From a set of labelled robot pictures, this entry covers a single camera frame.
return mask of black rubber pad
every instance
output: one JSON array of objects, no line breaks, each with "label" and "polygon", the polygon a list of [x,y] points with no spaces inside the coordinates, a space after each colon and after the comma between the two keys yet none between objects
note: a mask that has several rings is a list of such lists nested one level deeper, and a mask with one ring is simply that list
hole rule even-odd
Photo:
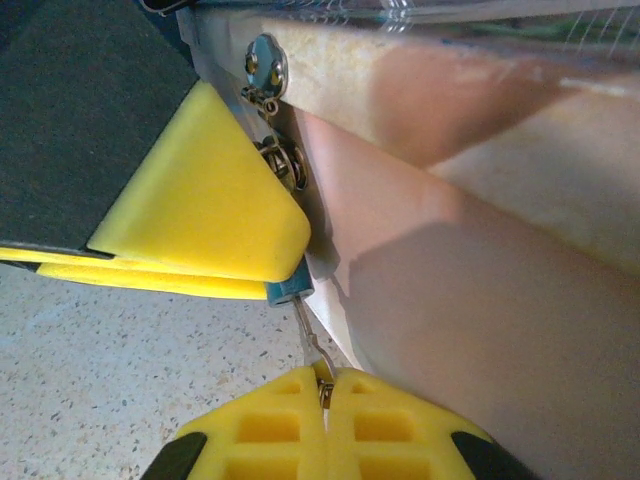
[{"label": "black rubber pad", "polygon": [[197,75],[133,1],[11,4],[0,51],[0,246],[86,254]]}]

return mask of metal clip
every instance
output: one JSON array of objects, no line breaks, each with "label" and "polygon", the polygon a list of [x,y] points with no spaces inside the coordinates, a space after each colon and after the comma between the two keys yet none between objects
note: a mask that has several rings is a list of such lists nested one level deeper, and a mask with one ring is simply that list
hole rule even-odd
[{"label": "metal clip", "polygon": [[313,333],[304,303],[299,296],[292,300],[296,320],[300,327],[300,339],[304,353],[305,365],[313,367],[318,382],[318,399],[323,408],[331,405],[331,393],[337,377],[337,370],[329,354],[318,343],[318,336]]},{"label": "metal clip", "polygon": [[271,130],[269,137],[254,145],[288,191],[303,190],[307,185],[304,154],[271,125],[288,83],[287,57],[273,36],[264,33],[249,44],[244,69],[249,85],[242,89],[242,98],[258,110]]},{"label": "metal clip", "polygon": [[249,86],[242,97],[265,117],[278,113],[277,100],[287,89],[287,57],[273,36],[263,33],[247,47],[244,70]]},{"label": "metal clip", "polygon": [[262,143],[254,145],[280,183],[289,191],[301,191],[307,186],[306,159],[294,141],[274,131]]}]

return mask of yellow foam pad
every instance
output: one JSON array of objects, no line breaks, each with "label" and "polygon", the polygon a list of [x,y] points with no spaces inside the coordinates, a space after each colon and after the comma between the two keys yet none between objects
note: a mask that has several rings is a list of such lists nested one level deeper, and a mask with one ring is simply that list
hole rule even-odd
[{"label": "yellow foam pad", "polygon": [[340,371],[330,411],[330,480],[475,480],[451,434],[491,441],[468,420],[354,369]]},{"label": "yellow foam pad", "polygon": [[43,263],[37,273],[45,277],[92,285],[157,290],[199,297],[247,300],[264,300],[267,297],[264,283],[250,280],[55,263]]},{"label": "yellow foam pad", "polygon": [[189,480],[474,480],[451,439],[492,442],[458,415],[354,369],[340,369],[325,431],[311,367],[184,426],[207,442]]},{"label": "yellow foam pad", "polygon": [[168,265],[154,262],[130,260],[128,258],[95,258],[66,255],[54,252],[40,252],[36,250],[20,250],[17,248],[0,247],[0,260],[14,262],[56,263],[58,265],[76,265],[80,267],[117,268],[120,270],[139,270],[143,272],[175,273]]},{"label": "yellow foam pad", "polygon": [[200,82],[88,246],[185,274],[279,282],[309,237],[302,210]]},{"label": "yellow foam pad", "polygon": [[185,425],[207,435],[189,480],[324,480],[326,451],[318,387],[300,367]]}]

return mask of terrazzo floor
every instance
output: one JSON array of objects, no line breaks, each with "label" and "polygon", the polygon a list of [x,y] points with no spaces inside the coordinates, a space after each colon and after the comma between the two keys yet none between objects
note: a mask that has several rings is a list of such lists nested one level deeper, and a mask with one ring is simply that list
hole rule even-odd
[{"label": "terrazzo floor", "polygon": [[291,308],[0,265],[0,478],[138,478],[179,426],[301,364]]}]

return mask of transparent plastic sheet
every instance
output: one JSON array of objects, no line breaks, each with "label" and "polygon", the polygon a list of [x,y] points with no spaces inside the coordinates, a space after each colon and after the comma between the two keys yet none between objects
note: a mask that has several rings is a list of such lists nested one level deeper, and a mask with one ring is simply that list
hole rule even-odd
[{"label": "transparent plastic sheet", "polygon": [[638,0],[276,0],[207,2],[279,18],[640,65]]}]

